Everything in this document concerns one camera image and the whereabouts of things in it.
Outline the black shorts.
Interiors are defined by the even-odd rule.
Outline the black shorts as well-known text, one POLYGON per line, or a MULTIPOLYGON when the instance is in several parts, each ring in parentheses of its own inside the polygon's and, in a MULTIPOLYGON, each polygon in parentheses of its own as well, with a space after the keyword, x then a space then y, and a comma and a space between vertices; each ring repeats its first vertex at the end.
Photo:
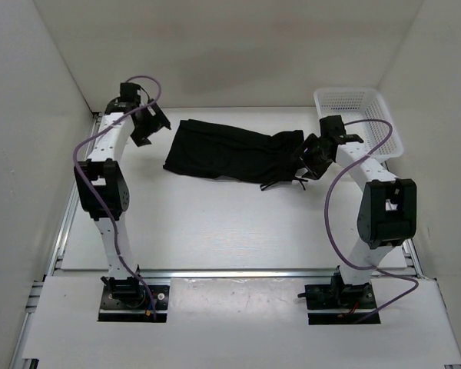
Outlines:
POLYGON ((280 182, 299 181, 303 168, 294 152, 304 142, 303 132, 265 135, 229 125, 194 119, 180 121, 163 168, 197 178, 233 178, 259 184, 261 190, 280 182))

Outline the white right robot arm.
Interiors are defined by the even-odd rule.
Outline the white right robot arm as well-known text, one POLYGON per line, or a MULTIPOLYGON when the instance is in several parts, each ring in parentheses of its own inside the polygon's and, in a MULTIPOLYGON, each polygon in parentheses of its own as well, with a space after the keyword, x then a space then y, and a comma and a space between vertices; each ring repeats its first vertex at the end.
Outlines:
POLYGON ((299 296, 310 308, 363 308, 370 291, 370 277, 393 248, 416 232, 417 187, 411 179, 400 179, 382 168, 373 152, 347 155, 346 146, 363 143, 347 133, 339 115, 320 119, 320 134, 306 136, 301 130, 263 135, 228 125, 182 120, 175 133, 164 169, 196 178, 232 178, 258 184, 265 191, 282 183, 318 180, 331 164, 341 166, 362 190, 357 217, 360 236, 349 257, 339 250, 330 228, 328 188, 323 210, 330 244, 342 261, 328 285, 307 286, 299 296))

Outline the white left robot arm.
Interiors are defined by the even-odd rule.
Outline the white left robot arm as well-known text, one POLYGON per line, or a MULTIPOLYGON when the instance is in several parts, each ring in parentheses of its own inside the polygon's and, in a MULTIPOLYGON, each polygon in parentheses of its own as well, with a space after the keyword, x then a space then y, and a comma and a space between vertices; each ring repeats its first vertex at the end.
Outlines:
POLYGON ((148 137, 169 129, 156 98, 141 103, 140 95, 118 96, 107 106, 98 133, 79 143, 73 152, 74 174, 81 206, 95 223, 108 260, 108 276, 102 278, 108 293, 130 309, 156 311, 154 294, 134 261, 124 213, 130 192, 120 160, 125 145, 149 145, 148 137))

